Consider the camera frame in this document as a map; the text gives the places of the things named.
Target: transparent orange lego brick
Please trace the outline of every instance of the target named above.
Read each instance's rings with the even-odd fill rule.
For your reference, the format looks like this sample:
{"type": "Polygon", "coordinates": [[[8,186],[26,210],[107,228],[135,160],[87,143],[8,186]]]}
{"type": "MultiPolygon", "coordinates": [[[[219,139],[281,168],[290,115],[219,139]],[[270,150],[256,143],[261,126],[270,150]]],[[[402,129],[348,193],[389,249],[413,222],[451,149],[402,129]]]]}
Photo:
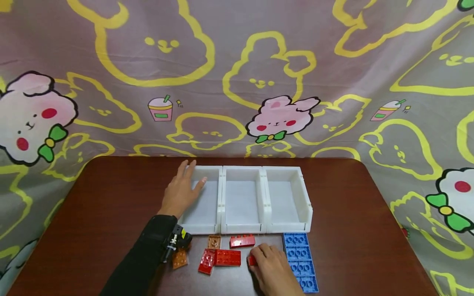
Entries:
{"type": "Polygon", "coordinates": [[[208,238],[208,249],[220,249],[220,235],[210,235],[208,238]]]}
{"type": "Polygon", "coordinates": [[[188,265],[188,255],[186,254],[186,250],[173,253],[173,269],[177,269],[185,265],[188,265]]]}

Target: right hand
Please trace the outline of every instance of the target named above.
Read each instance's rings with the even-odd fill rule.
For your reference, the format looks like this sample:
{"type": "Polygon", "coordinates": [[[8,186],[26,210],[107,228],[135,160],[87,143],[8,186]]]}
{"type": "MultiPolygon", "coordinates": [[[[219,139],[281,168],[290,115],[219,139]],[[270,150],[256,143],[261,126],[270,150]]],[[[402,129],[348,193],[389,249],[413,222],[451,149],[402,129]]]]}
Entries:
{"type": "Polygon", "coordinates": [[[250,254],[255,257],[258,265],[250,266],[250,271],[254,273],[266,296],[304,295],[283,251],[262,243],[253,248],[250,254]]]}

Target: left hand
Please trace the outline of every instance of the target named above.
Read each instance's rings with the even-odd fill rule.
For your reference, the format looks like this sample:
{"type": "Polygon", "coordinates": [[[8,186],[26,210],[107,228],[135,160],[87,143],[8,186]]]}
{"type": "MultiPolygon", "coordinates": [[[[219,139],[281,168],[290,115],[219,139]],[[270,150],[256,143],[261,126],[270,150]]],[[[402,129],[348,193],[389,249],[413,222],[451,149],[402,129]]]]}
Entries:
{"type": "Polygon", "coordinates": [[[161,209],[157,215],[173,215],[179,219],[184,211],[198,198],[201,189],[204,187],[204,184],[206,184],[207,177],[202,178],[194,189],[191,189],[191,176],[194,172],[196,161],[191,161],[188,169],[186,169],[187,164],[187,160],[181,162],[178,173],[173,177],[170,184],[168,184],[168,187],[164,191],[161,209]]]}

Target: black sleeve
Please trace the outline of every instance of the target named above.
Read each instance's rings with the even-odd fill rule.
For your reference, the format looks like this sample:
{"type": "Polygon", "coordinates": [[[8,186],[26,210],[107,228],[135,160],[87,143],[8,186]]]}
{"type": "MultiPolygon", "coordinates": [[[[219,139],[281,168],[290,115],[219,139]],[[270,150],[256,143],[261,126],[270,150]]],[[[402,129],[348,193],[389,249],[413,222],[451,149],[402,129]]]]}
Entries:
{"type": "Polygon", "coordinates": [[[148,222],[133,248],[115,268],[101,296],[146,295],[165,251],[164,241],[178,223],[174,216],[156,215],[148,222]]]}

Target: drink cup illustration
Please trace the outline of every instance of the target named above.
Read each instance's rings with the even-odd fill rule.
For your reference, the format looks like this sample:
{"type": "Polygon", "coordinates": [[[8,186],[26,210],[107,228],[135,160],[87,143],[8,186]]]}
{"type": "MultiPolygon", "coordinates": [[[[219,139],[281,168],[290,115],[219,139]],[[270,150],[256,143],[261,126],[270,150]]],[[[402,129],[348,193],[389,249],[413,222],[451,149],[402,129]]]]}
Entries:
{"type": "Polygon", "coordinates": [[[171,121],[173,103],[169,95],[164,98],[154,98],[148,103],[148,108],[155,121],[171,121]]]}
{"type": "Polygon", "coordinates": [[[390,116],[390,114],[397,111],[398,108],[401,107],[401,104],[405,101],[406,100],[403,99],[401,101],[388,102],[377,110],[377,112],[374,114],[374,116],[372,116],[370,121],[382,121],[386,119],[388,116],[390,116]]]}

